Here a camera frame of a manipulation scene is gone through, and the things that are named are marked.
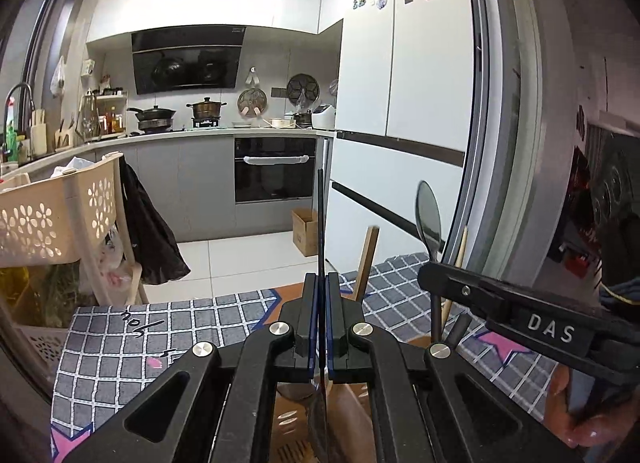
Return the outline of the person's right hand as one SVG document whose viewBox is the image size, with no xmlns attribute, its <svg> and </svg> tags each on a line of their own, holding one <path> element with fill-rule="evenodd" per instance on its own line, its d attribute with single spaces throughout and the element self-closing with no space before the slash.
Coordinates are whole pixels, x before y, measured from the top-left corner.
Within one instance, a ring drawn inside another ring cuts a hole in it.
<svg viewBox="0 0 640 463">
<path fill-rule="evenodd" d="M 544 410 L 544 426 L 570 448 L 594 447 L 621 441 L 627 437 L 639 418 L 639 391 L 608 412 L 600 412 L 578 422 L 568 413 L 566 389 L 570 369 L 558 365 L 552 374 Z"/>
</svg>

